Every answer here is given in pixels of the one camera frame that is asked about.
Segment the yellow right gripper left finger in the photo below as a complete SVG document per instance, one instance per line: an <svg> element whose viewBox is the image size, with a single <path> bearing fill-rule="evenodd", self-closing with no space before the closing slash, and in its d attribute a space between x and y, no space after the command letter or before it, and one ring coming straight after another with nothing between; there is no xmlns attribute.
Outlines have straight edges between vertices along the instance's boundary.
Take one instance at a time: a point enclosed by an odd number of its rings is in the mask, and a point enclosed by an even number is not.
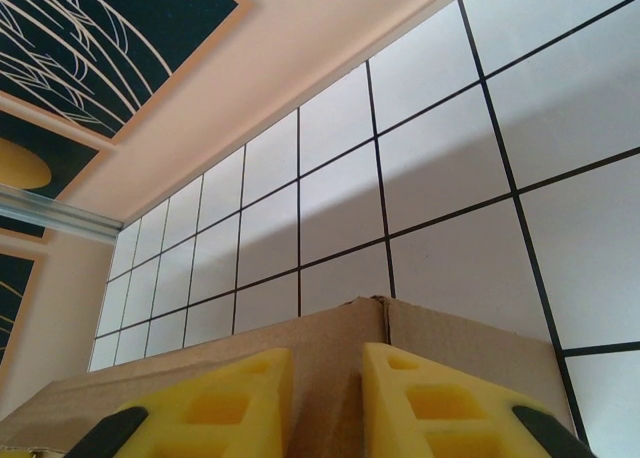
<svg viewBox="0 0 640 458"><path fill-rule="evenodd" d="M293 356L272 348L143 395L101 419L75 457L283 457Z"/></svg>

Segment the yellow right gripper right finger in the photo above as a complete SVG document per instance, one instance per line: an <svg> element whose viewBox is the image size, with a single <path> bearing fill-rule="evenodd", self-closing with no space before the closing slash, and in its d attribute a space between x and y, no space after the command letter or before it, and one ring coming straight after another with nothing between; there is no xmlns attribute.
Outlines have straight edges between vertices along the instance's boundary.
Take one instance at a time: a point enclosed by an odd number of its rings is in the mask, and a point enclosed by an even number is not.
<svg viewBox="0 0 640 458"><path fill-rule="evenodd" d="M370 457L590 457L540 403L395 348L363 347Z"/></svg>

